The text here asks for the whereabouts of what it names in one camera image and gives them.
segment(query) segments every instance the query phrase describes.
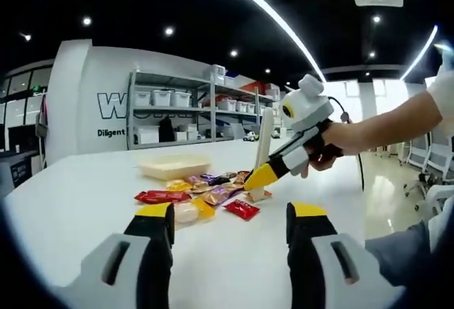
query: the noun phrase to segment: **led strip light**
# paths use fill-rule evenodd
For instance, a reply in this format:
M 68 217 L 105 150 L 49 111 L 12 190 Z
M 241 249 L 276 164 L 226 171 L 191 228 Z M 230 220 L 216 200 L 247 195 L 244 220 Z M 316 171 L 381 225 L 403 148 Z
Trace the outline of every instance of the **led strip light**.
M 404 81 L 404 79 L 408 76 L 408 74 L 411 73 L 411 71 L 413 70 L 413 68 L 415 68 L 415 66 L 418 64 L 418 62 L 421 61 L 424 54 L 426 54 L 427 49 L 430 47 L 431 43 L 435 39 L 435 35 L 437 35 L 437 31 L 438 31 L 438 26 L 437 25 L 433 26 L 432 34 L 428 37 L 427 42 L 424 45 L 423 49 L 421 50 L 421 52 L 418 54 L 418 56 L 413 61 L 411 66 L 406 70 L 404 75 L 402 75 L 399 80 Z
M 271 16 L 273 20 L 287 33 L 287 35 L 295 42 L 298 48 L 303 52 L 306 59 L 309 61 L 311 66 L 314 68 L 315 72 L 319 75 L 320 80 L 322 82 L 326 82 L 325 76 L 321 72 L 317 62 L 312 57 L 311 52 L 307 49 L 307 47 L 303 44 L 303 42 L 299 39 L 297 34 L 290 28 L 287 22 L 264 0 L 253 0 L 260 8 L 262 8 L 268 15 Z

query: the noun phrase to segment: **floor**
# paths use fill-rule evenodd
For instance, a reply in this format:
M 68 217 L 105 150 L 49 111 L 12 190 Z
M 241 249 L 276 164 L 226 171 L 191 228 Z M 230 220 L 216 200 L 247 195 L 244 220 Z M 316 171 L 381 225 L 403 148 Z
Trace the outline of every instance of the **floor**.
M 422 219 L 414 210 L 422 199 L 418 191 L 406 198 L 404 184 L 417 179 L 418 171 L 400 166 L 396 157 L 379 157 L 373 152 L 361 155 L 367 197 L 366 238 L 376 238 L 407 229 Z

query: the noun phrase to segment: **gray pants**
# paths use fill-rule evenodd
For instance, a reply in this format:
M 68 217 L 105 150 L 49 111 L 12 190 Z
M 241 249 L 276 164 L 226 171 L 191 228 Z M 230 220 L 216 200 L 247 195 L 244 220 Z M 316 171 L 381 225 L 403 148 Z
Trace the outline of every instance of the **gray pants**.
M 430 258 L 427 224 L 421 221 L 406 231 L 366 240 L 365 248 L 377 258 L 380 273 L 388 282 L 405 286 Z

